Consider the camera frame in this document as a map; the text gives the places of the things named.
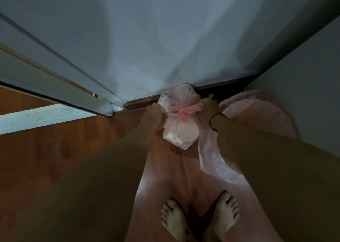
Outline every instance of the white wall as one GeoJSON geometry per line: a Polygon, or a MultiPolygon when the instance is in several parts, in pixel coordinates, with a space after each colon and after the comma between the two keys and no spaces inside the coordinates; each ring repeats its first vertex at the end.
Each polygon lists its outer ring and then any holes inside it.
{"type": "Polygon", "coordinates": [[[184,82],[259,73],[325,1],[0,0],[1,13],[71,69],[50,63],[1,23],[0,42],[102,97],[124,101],[184,82]]]}
{"type": "Polygon", "coordinates": [[[300,138],[340,156],[340,16],[246,89],[274,90],[300,138]]]}

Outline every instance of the person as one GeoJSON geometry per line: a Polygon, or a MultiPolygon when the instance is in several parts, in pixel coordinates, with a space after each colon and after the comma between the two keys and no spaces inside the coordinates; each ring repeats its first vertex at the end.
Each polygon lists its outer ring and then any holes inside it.
{"type": "MultiPolygon", "coordinates": [[[[218,131],[221,155],[235,162],[284,241],[339,241],[340,159],[295,139],[247,129],[202,99],[198,118],[218,131]],[[228,158],[227,149],[234,158],[228,158]]],[[[59,180],[30,208],[6,241],[124,241],[153,133],[163,127],[158,104],[114,146],[59,180]]],[[[197,241],[174,200],[160,210],[163,226],[179,241],[197,241]]],[[[239,216],[224,192],[204,241],[223,241],[239,216]]]]}

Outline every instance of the pink plastic bag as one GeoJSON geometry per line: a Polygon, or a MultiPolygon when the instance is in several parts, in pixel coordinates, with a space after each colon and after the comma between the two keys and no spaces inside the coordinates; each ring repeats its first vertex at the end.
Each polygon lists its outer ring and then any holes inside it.
{"type": "Polygon", "coordinates": [[[200,136],[200,124],[196,112],[203,109],[201,97],[191,85],[183,84],[163,92],[158,100],[168,114],[163,138],[187,149],[200,136]]]}
{"type": "MultiPolygon", "coordinates": [[[[274,93],[252,90],[236,94],[219,103],[224,115],[241,125],[296,138],[289,116],[280,107],[274,93]]],[[[208,128],[202,132],[198,143],[201,169],[217,178],[234,184],[247,184],[237,166],[225,162],[217,146],[218,133],[208,128]]]]}

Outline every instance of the foot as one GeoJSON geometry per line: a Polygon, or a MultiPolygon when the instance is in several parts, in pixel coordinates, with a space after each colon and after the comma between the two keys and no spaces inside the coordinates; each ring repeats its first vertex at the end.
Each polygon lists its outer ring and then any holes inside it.
{"type": "Polygon", "coordinates": [[[236,223],[239,217],[240,213],[236,198],[225,191],[217,202],[213,219],[206,232],[212,233],[220,241],[223,241],[225,233],[236,223]]]}
{"type": "Polygon", "coordinates": [[[188,228],[182,210],[174,200],[170,199],[167,203],[164,203],[160,212],[163,227],[179,242],[197,242],[197,239],[188,228]]]}

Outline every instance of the bracelet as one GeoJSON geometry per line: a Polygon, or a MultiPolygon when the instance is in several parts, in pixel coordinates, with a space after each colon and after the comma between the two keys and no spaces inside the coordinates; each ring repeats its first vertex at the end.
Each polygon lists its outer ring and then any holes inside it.
{"type": "Polygon", "coordinates": [[[213,128],[213,127],[211,126],[211,123],[210,123],[211,120],[212,120],[212,118],[215,117],[216,115],[222,115],[223,117],[226,117],[226,118],[228,118],[228,117],[227,117],[226,115],[224,115],[222,112],[217,112],[217,113],[215,113],[214,115],[211,116],[211,118],[210,118],[210,120],[209,120],[209,126],[211,127],[212,130],[214,130],[215,132],[218,132],[215,128],[213,128]]]}

